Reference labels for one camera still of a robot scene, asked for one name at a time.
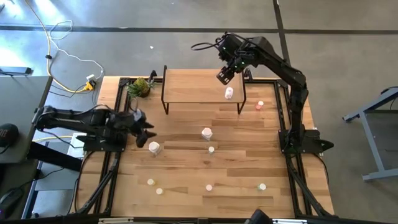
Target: concrete floor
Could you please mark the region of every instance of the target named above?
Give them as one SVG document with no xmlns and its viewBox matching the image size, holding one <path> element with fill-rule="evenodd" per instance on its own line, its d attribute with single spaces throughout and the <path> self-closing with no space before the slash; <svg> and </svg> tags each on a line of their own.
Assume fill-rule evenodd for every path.
<svg viewBox="0 0 398 224">
<path fill-rule="evenodd" d="M 7 2 L 0 12 L 0 26 L 39 24 L 23 1 L 14 2 Z M 48 25 L 72 19 L 76 26 L 88 27 L 277 28 L 272 0 L 30 2 Z M 286 29 L 398 29 L 395 0 L 279 0 L 279 4 Z M 165 64 L 169 68 L 220 68 L 223 63 L 218 60 L 216 50 L 190 50 L 192 44 L 212 42 L 220 35 L 72 32 L 58 43 L 71 54 L 97 60 L 106 75 L 148 75 L 151 70 L 161 75 Z M 263 35 L 281 55 L 278 34 L 241 35 Z M 376 165 L 362 125 L 359 121 L 345 124 L 341 120 L 343 115 L 377 97 L 383 89 L 398 85 L 397 36 L 289 34 L 286 39 L 292 65 L 307 76 L 315 124 L 323 139 L 335 143 L 324 156 L 335 213 L 345 218 L 397 223 L 398 177 L 363 182 L 361 175 L 376 171 Z M 46 53 L 43 32 L 0 30 L 1 65 L 32 67 L 34 75 L 46 75 Z M 264 67 L 252 71 L 256 77 L 275 77 Z M 98 75 L 100 70 L 93 63 L 79 62 L 59 53 L 52 72 L 70 88 L 77 88 L 86 76 Z M 46 104 L 85 110 L 92 107 L 91 98 L 91 94 L 73 98 L 50 94 Z M 58 129 L 56 133 L 70 134 L 71 131 Z M 62 200 L 65 205 L 62 207 L 48 203 L 48 198 L 63 198 L 66 194 L 41 195 L 35 211 L 58 215 L 53 208 L 65 211 L 69 200 Z"/>
</svg>

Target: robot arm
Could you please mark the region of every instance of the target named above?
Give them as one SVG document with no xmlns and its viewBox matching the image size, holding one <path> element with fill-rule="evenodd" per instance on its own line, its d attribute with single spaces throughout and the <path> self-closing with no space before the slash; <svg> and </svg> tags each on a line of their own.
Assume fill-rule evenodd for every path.
<svg viewBox="0 0 398 224">
<path fill-rule="evenodd" d="M 116 113 L 108 107 L 96 109 L 99 106 L 84 112 L 44 106 L 37 109 L 32 122 L 39 131 L 66 128 L 87 133 L 87 136 L 78 136 L 85 143 L 86 151 L 122 151 L 127 134 L 135 136 L 137 147 L 142 147 L 148 138 L 156 135 L 146 130 L 153 125 L 146 122 L 141 110 Z"/>
<path fill-rule="evenodd" d="M 292 114 L 292 124 L 286 142 L 294 149 L 300 148 L 305 132 L 302 111 L 308 96 L 303 73 L 280 58 L 264 37 L 246 39 L 236 34 L 226 33 L 215 47 L 220 52 L 220 59 L 227 62 L 227 66 L 223 67 L 217 75 L 218 80 L 224 85 L 229 83 L 235 73 L 243 72 L 248 65 L 254 67 L 265 65 L 291 86 L 288 104 Z"/>
</svg>

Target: small cup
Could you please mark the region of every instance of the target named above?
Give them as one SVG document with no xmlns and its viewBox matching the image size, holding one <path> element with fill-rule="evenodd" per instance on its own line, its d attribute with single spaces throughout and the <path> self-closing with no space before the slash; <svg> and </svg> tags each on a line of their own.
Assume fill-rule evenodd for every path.
<svg viewBox="0 0 398 224">
<path fill-rule="evenodd" d="M 233 94 L 234 94 L 234 90 L 233 90 L 231 87 L 228 87 L 228 88 L 225 90 L 225 98 L 226 98 L 227 100 L 231 99 Z"/>
<path fill-rule="evenodd" d="M 204 139 L 210 141 L 210 138 L 213 135 L 213 133 L 211 132 L 210 128 L 204 128 L 204 130 L 201 132 L 201 135 Z"/>
<path fill-rule="evenodd" d="M 259 190 L 265 190 L 267 188 L 265 184 L 259 184 L 257 187 Z"/>
<path fill-rule="evenodd" d="M 151 142 L 149 143 L 149 150 L 151 153 L 153 153 L 154 156 L 157 156 L 158 153 L 160 152 L 160 144 L 157 142 Z"/>
<path fill-rule="evenodd" d="M 207 191 L 213 190 L 213 186 L 211 186 L 210 184 L 206 185 L 206 190 Z"/>
<path fill-rule="evenodd" d="M 153 179 L 148 179 L 147 183 L 151 186 L 155 185 L 155 181 Z"/>
<path fill-rule="evenodd" d="M 158 195 L 163 194 L 163 189 L 156 189 L 156 193 L 157 193 Z"/>
<path fill-rule="evenodd" d="M 213 146 L 210 146 L 209 147 L 209 154 L 213 154 L 214 153 L 214 147 Z"/>
<path fill-rule="evenodd" d="M 256 109 L 259 110 L 259 109 L 262 108 L 262 106 L 264 106 L 264 102 L 260 100 L 260 101 L 257 103 L 257 105 L 256 105 Z"/>
</svg>

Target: pink cup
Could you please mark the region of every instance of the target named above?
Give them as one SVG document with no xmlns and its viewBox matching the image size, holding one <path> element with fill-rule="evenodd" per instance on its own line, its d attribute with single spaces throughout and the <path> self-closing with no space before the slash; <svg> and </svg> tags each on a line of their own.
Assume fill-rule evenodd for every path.
<svg viewBox="0 0 398 224">
<path fill-rule="evenodd" d="M 259 110 L 259 109 L 262 108 L 262 106 L 264 106 L 264 102 L 260 100 L 260 101 L 257 103 L 257 105 L 256 105 L 256 109 Z"/>
</svg>

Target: potted plant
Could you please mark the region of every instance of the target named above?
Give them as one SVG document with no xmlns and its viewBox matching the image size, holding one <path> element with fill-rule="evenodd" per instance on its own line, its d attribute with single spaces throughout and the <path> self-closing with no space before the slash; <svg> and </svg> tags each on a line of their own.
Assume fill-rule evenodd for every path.
<svg viewBox="0 0 398 224">
<path fill-rule="evenodd" d="M 142 97 L 149 95 L 150 89 L 154 87 L 154 80 L 147 82 L 143 78 L 138 78 L 133 84 L 127 86 L 127 92 L 131 98 Z"/>
</svg>

